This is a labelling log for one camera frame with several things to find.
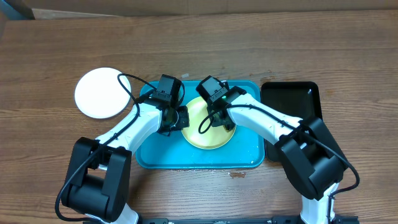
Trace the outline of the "yellow plate with stain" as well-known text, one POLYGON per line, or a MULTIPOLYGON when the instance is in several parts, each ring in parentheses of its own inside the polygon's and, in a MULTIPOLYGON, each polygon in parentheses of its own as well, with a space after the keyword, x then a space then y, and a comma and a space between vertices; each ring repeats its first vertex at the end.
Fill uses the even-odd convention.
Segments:
POLYGON ((225 145, 234 135, 236 128, 228 131, 224 126, 212 127, 204 134, 198 132, 200 123, 208 115, 207 104, 202 97, 196 97, 187 103, 189 127, 182 129, 184 138, 200 149, 216 149, 225 145))

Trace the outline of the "white plate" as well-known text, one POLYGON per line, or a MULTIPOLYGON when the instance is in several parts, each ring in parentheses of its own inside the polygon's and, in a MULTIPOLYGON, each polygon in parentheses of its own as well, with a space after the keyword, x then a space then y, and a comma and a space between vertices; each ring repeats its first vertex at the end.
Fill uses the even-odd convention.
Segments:
POLYGON ((75 88, 74 99, 78 109, 94 119, 113 117, 130 101, 129 80, 119 70, 96 68, 81 77, 75 88))

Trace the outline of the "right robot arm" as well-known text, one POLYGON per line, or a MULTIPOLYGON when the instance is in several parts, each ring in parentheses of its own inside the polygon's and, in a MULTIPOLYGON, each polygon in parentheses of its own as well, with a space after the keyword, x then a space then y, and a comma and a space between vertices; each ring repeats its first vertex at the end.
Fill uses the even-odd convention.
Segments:
POLYGON ((299 223, 338 222, 334 200, 349 162, 320 118, 283 114, 237 86, 205 88, 199 94, 209 119, 243 126, 274 145, 289 182, 302 196, 299 223))

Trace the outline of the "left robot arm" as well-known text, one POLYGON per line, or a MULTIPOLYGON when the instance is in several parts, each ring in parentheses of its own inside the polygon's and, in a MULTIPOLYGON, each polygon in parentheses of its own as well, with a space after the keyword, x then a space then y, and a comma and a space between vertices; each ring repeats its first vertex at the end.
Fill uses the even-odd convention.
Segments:
POLYGON ((113 129, 96 139, 80 138, 73 146, 65 183, 57 195, 60 206, 83 214, 83 223, 138 223, 127 204, 131 157, 153 133, 181 130, 189 125, 186 106, 174 109, 154 100, 135 104, 113 129))

